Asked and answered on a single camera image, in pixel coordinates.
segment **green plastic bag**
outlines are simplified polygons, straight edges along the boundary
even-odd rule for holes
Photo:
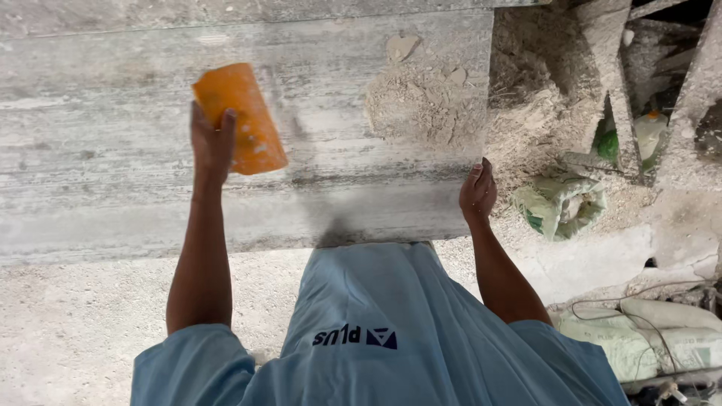
[[[619,137],[617,130],[609,130],[599,140],[596,146],[596,152],[600,157],[611,163],[617,163],[617,155],[619,154]]]
[[[576,173],[535,176],[511,194],[524,220],[548,241],[564,241],[593,225],[606,210],[604,185]]]

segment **dusty floor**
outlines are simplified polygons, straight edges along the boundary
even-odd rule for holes
[[[575,241],[547,243],[512,210],[494,222],[545,304],[584,292],[615,296],[630,281],[688,280],[714,272],[722,194],[606,183],[607,216]],[[449,275],[479,297],[470,239],[434,244]],[[261,362],[282,346],[309,254],[310,249],[297,249],[230,257],[232,328]],[[644,269],[650,257],[659,269]],[[4,269],[0,404],[126,405],[133,358],[165,337],[165,299],[175,261]]]

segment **stone dust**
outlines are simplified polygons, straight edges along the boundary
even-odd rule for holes
[[[589,152],[601,92],[573,14],[551,6],[497,10],[485,155],[502,205],[563,152]]]
[[[429,150],[482,149],[486,111],[480,73],[444,62],[423,40],[405,50],[387,45],[388,66],[368,86],[366,115],[371,129],[392,143],[420,144]]]
[[[588,232],[606,234],[645,222],[643,210],[654,203],[659,190],[629,183],[619,176],[602,175],[606,212]]]

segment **hand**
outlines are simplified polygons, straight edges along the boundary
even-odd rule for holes
[[[489,215],[496,202],[497,188],[492,164],[487,158],[477,163],[461,186],[458,205],[470,228],[489,224]]]
[[[221,118],[221,129],[215,130],[206,120],[201,106],[193,102],[191,144],[193,145],[193,190],[204,193],[218,191],[228,177],[235,146],[236,112],[229,108]]]

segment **fingers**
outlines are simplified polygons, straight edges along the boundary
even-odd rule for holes
[[[203,113],[203,109],[196,102],[191,103],[191,127],[195,126],[201,129],[213,129],[213,126],[206,120],[206,115]]]
[[[221,134],[224,136],[235,136],[235,121],[238,114],[232,108],[227,108],[221,118]]]
[[[471,171],[469,171],[469,176],[464,181],[464,184],[461,185],[462,190],[473,189],[482,174],[482,170],[482,164],[474,164],[474,166],[471,167]]]
[[[494,181],[494,176],[492,174],[492,163],[489,162],[487,158],[484,158],[482,159],[482,167],[482,175],[477,182],[477,185],[488,188],[489,186],[491,186],[492,181]]]

